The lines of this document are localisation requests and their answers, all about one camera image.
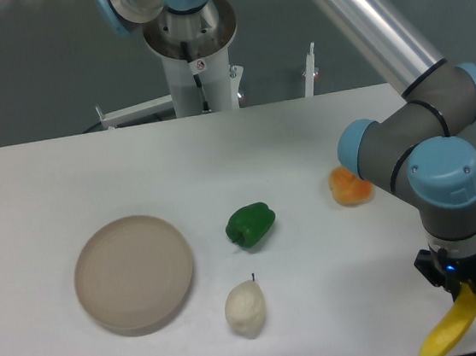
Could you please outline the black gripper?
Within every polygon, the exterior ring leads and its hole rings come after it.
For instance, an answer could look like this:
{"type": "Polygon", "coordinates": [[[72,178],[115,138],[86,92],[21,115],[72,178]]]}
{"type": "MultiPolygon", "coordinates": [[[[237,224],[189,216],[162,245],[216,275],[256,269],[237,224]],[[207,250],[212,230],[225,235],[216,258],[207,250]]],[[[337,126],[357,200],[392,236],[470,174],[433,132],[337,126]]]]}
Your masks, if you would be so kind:
{"type": "Polygon", "coordinates": [[[432,245],[428,250],[420,250],[415,257],[414,267],[434,287],[441,288],[447,283],[449,274],[460,282],[470,281],[476,286],[476,254],[469,257],[454,256],[450,250],[436,249],[432,245]]]}

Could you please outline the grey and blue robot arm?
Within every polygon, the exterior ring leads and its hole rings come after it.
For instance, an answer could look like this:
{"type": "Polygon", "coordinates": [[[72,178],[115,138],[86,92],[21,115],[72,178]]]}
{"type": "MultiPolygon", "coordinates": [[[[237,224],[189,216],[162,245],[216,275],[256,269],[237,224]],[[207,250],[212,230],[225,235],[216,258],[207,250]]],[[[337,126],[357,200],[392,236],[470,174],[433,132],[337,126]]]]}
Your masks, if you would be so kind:
{"type": "MultiPolygon", "coordinates": [[[[145,104],[179,116],[238,107],[227,48],[237,20],[226,0],[95,0],[117,32],[141,26],[169,95],[145,104]]],[[[476,121],[476,66],[449,64],[386,0],[315,0],[405,105],[384,122],[357,120],[338,144],[355,176],[416,207],[428,247],[415,266],[431,285],[476,306],[476,150],[460,139],[476,121]]]]}

